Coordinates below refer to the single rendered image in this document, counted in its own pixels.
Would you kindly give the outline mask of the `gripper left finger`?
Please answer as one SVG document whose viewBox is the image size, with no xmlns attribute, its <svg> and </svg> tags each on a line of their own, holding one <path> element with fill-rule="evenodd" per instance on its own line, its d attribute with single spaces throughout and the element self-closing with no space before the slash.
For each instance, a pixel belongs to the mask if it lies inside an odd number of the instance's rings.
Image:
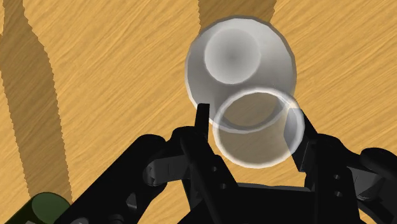
<svg viewBox="0 0 397 224">
<path fill-rule="evenodd" d="M 180 224 L 239 224 L 239 186 L 208 143 L 209 105 L 171 138 L 138 137 L 54 224 L 138 224 L 167 183 L 180 180 L 190 212 Z"/>
</svg>

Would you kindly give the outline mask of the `white bowl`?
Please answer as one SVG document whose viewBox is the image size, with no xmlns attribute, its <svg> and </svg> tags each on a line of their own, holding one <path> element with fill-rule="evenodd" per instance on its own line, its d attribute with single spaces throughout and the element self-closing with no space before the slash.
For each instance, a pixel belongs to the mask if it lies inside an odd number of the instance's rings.
<svg viewBox="0 0 397 224">
<path fill-rule="evenodd" d="M 193 105 L 208 103 L 213 121 L 231 95 L 253 87 L 295 93 L 295 56 L 285 37 L 254 17 L 228 17 L 206 27 L 191 43 L 185 85 Z"/>
</svg>

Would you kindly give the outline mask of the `dark green cylinder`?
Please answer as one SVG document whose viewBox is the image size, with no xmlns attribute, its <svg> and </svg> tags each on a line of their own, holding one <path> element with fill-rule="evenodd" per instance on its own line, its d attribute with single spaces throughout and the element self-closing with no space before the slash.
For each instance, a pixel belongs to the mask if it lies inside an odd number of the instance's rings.
<svg viewBox="0 0 397 224">
<path fill-rule="evenodd" d="M 70 203 L 52 192 L 42 192 L 26 202 L 5 224 L 54 224 Z"/>
</svg>

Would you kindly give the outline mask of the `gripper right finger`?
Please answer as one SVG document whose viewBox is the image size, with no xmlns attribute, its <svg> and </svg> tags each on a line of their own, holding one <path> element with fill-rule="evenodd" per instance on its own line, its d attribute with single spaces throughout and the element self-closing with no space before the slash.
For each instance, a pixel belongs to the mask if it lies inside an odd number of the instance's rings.
<svg viewBox="0 0 397 224">
<path fill-rule="evenodd" d="M 288 110 L 288 122 L 298 131 L 288 146 L 306 175 L 291 224 L 365 224 L 360 211 L 377 224 L 397 224 L 397 155 L 383 148 L 353 153 L 318 133 L 299 108 Z"/>
</svg>

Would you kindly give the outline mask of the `clear glass cup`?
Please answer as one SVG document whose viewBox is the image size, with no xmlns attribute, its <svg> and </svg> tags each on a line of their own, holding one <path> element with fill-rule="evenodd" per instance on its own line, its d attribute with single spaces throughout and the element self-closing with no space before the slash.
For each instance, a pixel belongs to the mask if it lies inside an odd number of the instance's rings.
<svg viewBox="0 0 397 224">
<path fill-rule="evenodd" d="M 217 92 L 212 116 L 216 146 L 231 162 L 247 168 L 275 166 L 303 140 L 303 111 L 293 92 L 251 87 Z"/>
</svg>

